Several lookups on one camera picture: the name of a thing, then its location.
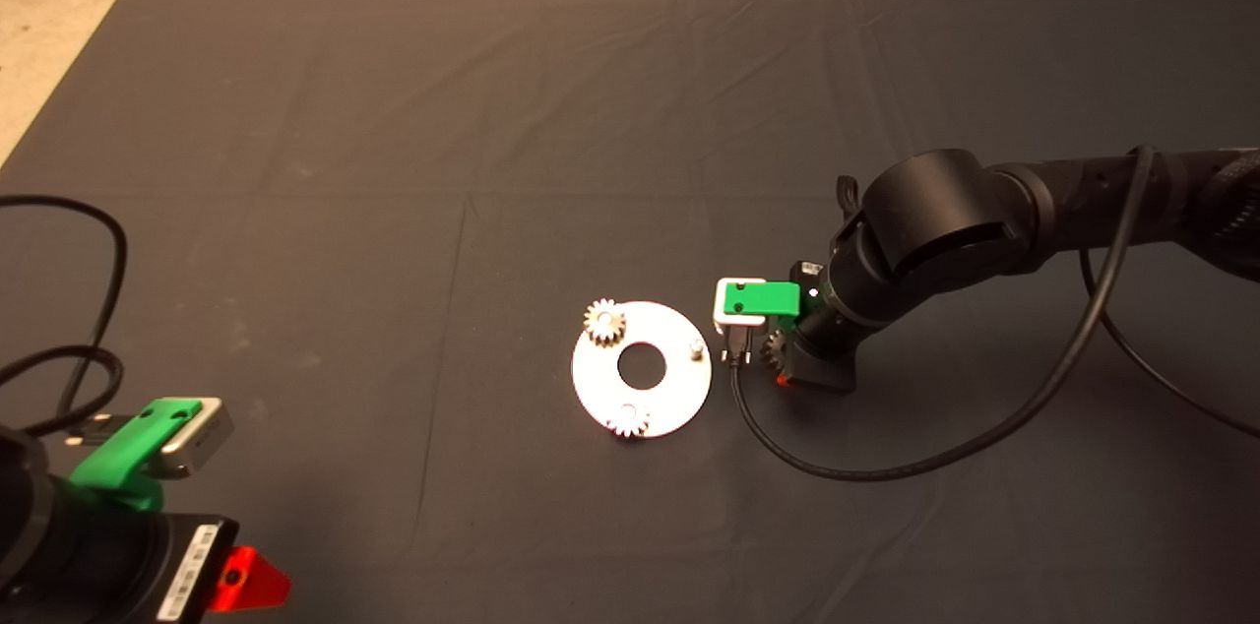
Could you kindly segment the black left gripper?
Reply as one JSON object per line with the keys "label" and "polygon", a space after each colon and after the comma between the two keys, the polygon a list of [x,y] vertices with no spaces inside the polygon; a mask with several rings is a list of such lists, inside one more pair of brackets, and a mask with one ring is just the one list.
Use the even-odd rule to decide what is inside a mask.
{"label": "black left gripper", "polygon": [[246,611],[287,603],[292,587],[289,575],[256,548],[234,546],[238,521],[226,516],[147,517],[152,524],[141,540],[139,571],[120,605],[120,623],[202,623],[208,608]]}

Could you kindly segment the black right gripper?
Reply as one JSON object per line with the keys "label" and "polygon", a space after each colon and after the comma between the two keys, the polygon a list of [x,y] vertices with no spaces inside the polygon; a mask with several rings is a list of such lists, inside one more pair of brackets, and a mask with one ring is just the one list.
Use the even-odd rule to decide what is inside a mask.
{"label": "black right gripper", "polygon": [[853,349],[847,345],[850,326],[827,301],[824,266],[798,261],[788,279],[799,286],[800,309],[795,319],[785,321],[785,373],[776,374],[776,384],[847,395],[856,381]]}

